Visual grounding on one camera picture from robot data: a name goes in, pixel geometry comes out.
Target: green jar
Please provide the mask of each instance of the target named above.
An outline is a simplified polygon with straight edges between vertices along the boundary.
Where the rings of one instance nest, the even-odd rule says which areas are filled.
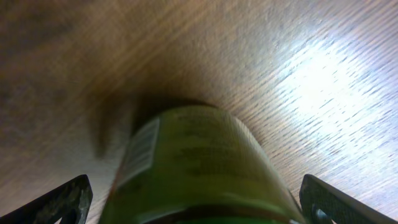
[[[240,120],[214,107],[184,106],[133,136],[99,223],[305,220]]]

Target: wooden table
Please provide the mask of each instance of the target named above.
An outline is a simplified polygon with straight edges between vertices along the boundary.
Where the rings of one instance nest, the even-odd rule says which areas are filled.
[[[88,174],[95,223],[137,101],[172,96],[241,119],[296,197],[315,174],[398,219],[397,3],[2,1],[0,215]]]

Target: barcode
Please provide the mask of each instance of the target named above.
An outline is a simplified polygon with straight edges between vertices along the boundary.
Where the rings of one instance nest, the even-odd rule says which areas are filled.
[[[133,137],[119,171],[116,184],[118,187],[152,167],[158,132],[159,119],[155,119]]]

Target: wood grain surface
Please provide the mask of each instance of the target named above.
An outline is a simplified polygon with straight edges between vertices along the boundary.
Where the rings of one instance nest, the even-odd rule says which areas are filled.
[[[96,223],[169,96],[241,119],[296,197],[314,174],[398,219],[397,4],[0,1],[0,215],[88,174]]]

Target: green bottle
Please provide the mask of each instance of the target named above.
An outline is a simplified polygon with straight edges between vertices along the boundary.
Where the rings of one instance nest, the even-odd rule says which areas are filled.
[[[183,106],[132,137],[99,223],[305,220],[240,120],[211,106]]]

